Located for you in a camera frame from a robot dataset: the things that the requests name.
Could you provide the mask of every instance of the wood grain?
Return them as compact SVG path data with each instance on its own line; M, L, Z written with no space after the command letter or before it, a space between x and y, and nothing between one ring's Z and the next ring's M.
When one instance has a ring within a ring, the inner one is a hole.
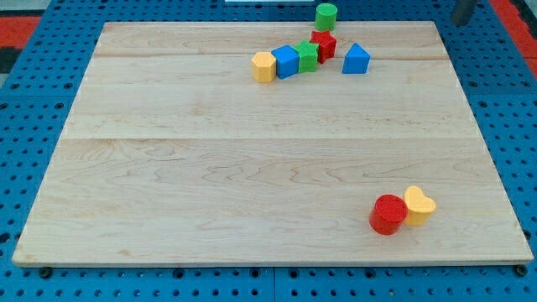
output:
M533 258L433 23L338 23L315 74L256 83L312 23L108 23L13 261L40 267L415 266ZM423 227L368 225L419 185Z

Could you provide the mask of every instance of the yellow arch block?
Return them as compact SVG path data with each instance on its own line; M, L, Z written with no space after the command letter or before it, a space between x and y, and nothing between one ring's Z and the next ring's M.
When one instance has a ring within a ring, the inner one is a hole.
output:
M404 192L404 203L409 208L404 223L411 226L423 226L436 210L436 202L425 196L423 190L415 185Z
M270 52L258 52L252 58L252 76L259 83L269 83L276 76L276 57Z

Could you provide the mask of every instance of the building block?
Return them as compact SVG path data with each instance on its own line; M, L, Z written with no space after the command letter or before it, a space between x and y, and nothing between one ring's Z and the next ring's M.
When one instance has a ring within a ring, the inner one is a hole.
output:
M317 57L319 63L323 64L326 60L334 57L334 54L336 53L337 40L330 35L330 31L312 31L310 42L317 43L319 45Z
M393 235L408 214L404 200L396 195L382 195L369 215L369 224L381 235Z
M344 74L364 74L368 71L371 55L357 43L353 44L343 62Z
M276 58L269 52L258 52L252 58L252 76L259 83L269 83L276 76Z
M334 30L336 26L337 7L334 4L322 3L315 11L315 29L319 31Z
M300 44L293 46L299 55L299 73L317 71L317 50L319 45L302 40Z
M423 226L436 210L436 203L425 196L420 187L412 185L404 192L404 203L409 208L409 215L404 223L411 226Z
M276 75L280 79L295 75L299 72L299 54L289 45L284 45L271 51L276 58Z

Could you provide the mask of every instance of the blue cube block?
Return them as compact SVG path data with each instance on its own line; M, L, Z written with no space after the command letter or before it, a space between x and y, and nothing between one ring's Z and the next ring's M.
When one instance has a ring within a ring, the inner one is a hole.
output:
M347 54L345 55L345 61L343 62L344 74L364 74L368 71L369 59L371 55L368 54L357 43L353 44Z
M289 45L275 49L272 55L276 57L276 75L280 79L299 72L299 54Z

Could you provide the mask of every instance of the blue pegboard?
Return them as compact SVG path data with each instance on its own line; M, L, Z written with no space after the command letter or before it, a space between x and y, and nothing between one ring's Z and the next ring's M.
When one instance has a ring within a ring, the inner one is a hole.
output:
M449 21L454 1L331 2L341 20L435 21L535 253L537 84L489 4L481 1L468 26L457 28ZM53 0L0 91L0 300L535 300L535 262L51 272L13 265L16 241L106 21L312 21L314 11L223 0Z

